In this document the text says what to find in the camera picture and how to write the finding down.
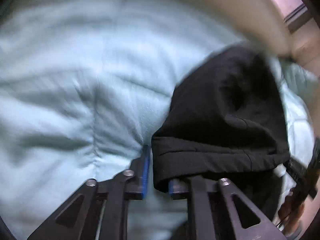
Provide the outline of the person's right hand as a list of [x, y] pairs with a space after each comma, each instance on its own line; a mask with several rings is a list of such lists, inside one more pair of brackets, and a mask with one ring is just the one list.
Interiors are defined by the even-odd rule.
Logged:
[[281, 205], [278, 211], [278, 217], [284, 222], [283, 234], [285, 236], [291, 236], [296, 232], [300, 225], [300, 218], [305, 209], [305, 203], [302, 202], [299, 207], [293, 208], [293, 200], [295, 194], [290, 191], [285, 197], [285, 201]]

